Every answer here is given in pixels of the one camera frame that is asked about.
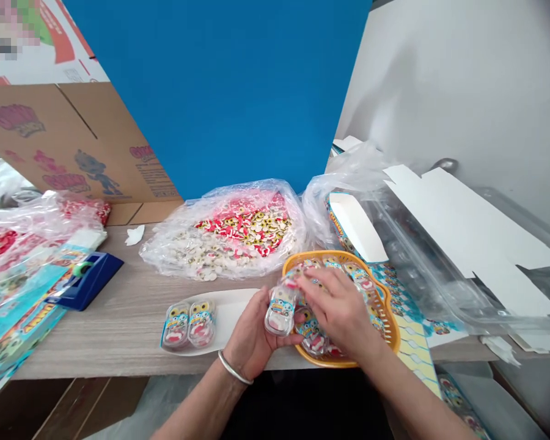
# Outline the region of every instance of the blue wall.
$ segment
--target blue wall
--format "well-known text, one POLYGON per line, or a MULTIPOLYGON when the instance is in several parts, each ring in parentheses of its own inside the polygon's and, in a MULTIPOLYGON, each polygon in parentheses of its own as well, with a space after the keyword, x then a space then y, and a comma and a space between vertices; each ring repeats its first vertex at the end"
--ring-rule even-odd
POLYGON ((371 0, 65 0, 184 199, 328 158, 371 0))

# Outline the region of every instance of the person's right hand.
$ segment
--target person's right hand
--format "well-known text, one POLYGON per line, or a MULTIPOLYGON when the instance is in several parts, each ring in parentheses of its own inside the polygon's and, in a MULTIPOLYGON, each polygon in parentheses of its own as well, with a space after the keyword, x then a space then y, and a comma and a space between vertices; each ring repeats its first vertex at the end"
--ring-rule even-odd
POLYGON ((362 294, 343 271, 310 268, 305 275, 324 285, 322 289, 306 276, 298 281, 318 322, 344 353, 361 363, 387 348, 387 343, 369 320, 362 294))

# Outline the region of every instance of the white wall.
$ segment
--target white wall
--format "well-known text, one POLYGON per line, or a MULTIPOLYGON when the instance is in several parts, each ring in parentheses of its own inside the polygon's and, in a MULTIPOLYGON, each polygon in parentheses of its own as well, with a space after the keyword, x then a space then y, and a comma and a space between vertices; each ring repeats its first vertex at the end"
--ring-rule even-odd
POLYGON ((550 0, 394 0, 373 10, 337 138, 408 164, 452 157, 550 225, 550 0))

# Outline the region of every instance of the bangle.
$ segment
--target bangle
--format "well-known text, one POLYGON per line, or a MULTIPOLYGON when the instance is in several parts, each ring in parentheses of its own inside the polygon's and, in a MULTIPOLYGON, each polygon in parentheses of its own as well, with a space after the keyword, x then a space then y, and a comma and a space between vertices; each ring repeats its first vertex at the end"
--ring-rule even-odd
POLYGON ((228 371, 231 375, 233 375, 236 379, 240 380, 243 384, 246 384, 246 385, 252 385, 252 383, 254 382, 254 380, 252 381, 249 381, 245 378, 243 378, 240 374, 238 374, 234 368, 232 368, 230 366, 230 364, 228 362, 226 362, 226 359, 224 359, 224 355, 222 354, 222 350, 218 350, 218 358, 220 359, 220 361, 222 362, 222 365, 224 365, 224 368, 226 369, 226 371, 228 371))

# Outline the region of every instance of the pixelated area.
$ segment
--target pixelated area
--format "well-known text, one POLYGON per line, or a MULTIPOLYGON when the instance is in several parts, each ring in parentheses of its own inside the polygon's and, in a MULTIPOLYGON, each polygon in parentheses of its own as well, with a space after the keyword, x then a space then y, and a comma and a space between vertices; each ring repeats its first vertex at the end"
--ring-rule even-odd
POLYGON ((0 60, 15 60, 24 46, 50 39, 40 0, 0 0, 0 60))

